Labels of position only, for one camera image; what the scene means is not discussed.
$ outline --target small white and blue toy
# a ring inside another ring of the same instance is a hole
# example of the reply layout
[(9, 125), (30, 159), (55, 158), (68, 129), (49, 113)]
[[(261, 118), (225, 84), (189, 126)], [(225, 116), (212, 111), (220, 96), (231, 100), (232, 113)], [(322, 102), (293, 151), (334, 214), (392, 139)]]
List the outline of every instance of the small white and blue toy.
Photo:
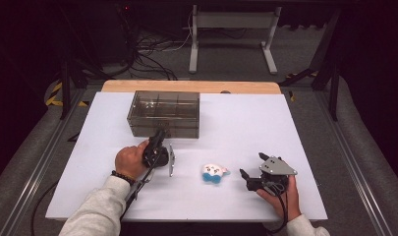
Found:
[(220, 183), (224, 175), (230, 174), (227, 168), (217, 164), (206, 164), (202, 167), (202, 180), (205, 182), (212, 182), (214, 184)]

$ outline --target white sweatshirt sleeve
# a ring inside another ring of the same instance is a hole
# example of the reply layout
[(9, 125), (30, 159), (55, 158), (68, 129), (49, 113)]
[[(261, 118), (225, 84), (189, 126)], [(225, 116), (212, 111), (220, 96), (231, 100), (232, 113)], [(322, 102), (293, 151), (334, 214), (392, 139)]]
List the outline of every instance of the white sweatshirt sleeve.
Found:
[(288, 236), (330, 236), (325, 228), (314, 228), (303, 214), (287, 223), (287, 234)]
[(119, 235), (131, 186), (110, 176), (101, 189), (90, 193), (85, 202), (64, 224), (60, 235)]

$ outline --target hand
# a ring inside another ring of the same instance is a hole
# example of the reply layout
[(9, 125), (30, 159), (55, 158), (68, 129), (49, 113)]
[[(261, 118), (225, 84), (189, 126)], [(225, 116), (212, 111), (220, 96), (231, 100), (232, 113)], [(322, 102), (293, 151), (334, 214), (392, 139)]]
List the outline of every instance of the hand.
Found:
[(148, 145), (149, 140), (145, 140), (137, 147), (124, 147), (116, 155), (116, 172), (137, 179), (146, 170), (142, 164), (142, 154)]
[[(275, 212), (281, 218), (284, 217), (284, 211), (278, 197), (272, 196), (262, 189), (258, 189), (256, 193), (260, 195), (261, 198), (269, 202), (274, 207)], [(296, 177), (294, 175), (288, 176), (288, 189), (286, 193), (288, 203), (286, 202), (285, 193), (281, 195), (281, 199), (284, 202), (285, 206), (288, 205), (288, 221), (291, 221), (302, 214), (300, 212), (299, 192), (297, 190)]]

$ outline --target person's left hand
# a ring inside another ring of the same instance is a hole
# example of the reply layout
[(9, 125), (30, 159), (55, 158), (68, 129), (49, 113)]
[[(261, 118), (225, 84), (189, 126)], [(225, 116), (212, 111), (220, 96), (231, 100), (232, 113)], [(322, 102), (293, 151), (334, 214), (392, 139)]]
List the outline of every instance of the person's left hand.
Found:
[(116, 155), (116, 172), (137, 179), (146, 170), (142, 164), (142, 154), (148, 145), (149, 140), (145, 140), (137, 147), (124, 147)]

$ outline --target dark background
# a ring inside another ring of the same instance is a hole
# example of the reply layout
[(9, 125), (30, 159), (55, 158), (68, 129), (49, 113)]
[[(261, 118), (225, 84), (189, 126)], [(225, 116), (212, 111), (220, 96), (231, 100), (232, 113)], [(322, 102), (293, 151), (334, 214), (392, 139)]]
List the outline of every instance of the dark background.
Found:
[[(97, 68), (101, 63), (128, 59), (127, 38), (113, 36), (118, 33), (114, 29), (119, 19), (104, 12), (113, 8), (98, 12), (109, 24), (98, 29), (96, 24), (89, 29), (82, 24), (82, 18), (89, 17), (87, 8), (71, 4), (64, 9), (59, 12), (36, 0), (0, 0), (0, 174), (47, 110), (43, 98), (48, 86), (58, 79), (62, 59), (83, 58)], [(174, 37), (182, 34), (191, 11), (172, 6), (137, 10), (142, 13), (137, 18), (140, 25)], [(73, 19), (71, 24), (62, 14)], [(321, 28), (330, 16), (328, 8), (284, 7), (278, 25)], [(356, 26), (348, 43), (350, 50), (342, 60), (341, 76), (398, 176), (398, 1), (369, 1), (350, 22), (340, 24)], [(61, 27), (53, 30), (54, 25)], [(96, 34), (102, 28), (109, 28), (109, 33)], [(113, 48), (95, 47), (96, 40), (110, 38), (115, 40)]]

